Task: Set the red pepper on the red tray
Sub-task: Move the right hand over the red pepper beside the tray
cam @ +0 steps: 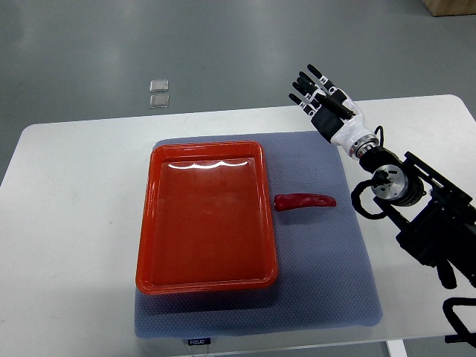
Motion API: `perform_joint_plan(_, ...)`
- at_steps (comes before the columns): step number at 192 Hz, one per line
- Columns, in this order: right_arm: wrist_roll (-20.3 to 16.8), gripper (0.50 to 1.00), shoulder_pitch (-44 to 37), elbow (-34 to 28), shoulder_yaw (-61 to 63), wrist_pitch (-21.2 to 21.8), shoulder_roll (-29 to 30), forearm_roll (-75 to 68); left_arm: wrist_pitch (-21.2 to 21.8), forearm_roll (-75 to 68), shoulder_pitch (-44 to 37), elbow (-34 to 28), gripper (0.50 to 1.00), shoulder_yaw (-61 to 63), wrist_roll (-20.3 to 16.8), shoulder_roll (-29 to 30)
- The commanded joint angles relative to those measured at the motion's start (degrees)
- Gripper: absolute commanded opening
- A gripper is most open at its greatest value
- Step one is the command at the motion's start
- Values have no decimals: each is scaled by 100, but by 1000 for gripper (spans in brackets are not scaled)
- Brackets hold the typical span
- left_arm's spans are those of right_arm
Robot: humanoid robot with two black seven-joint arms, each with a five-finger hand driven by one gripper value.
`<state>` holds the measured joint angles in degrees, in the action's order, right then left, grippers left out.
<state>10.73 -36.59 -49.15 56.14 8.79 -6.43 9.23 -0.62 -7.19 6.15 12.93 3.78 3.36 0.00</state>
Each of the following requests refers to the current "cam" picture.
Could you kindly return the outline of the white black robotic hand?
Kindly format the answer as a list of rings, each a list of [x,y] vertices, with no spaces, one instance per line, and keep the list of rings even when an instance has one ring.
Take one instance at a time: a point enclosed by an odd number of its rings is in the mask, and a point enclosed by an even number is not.
[[[308,64],[292,83],[289,98],[309,116],[312,125],[329,143],[342,147],[358,160],[379,145],[376,134],[365,126],[360,108],[345,91],[314,65]]]

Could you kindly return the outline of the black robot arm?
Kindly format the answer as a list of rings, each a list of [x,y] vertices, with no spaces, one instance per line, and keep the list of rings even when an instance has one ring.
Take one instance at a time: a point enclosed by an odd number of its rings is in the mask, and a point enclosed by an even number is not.
[[[475,284],[475,207],[472,198],[411,152],[400,160],[386,149],[384,131],[356,144],[356,158],[371,177],[351,193],[354,209],[371,220],[389,219],[399,246],[435,268],[443,287],[457,288],[456,274]]]

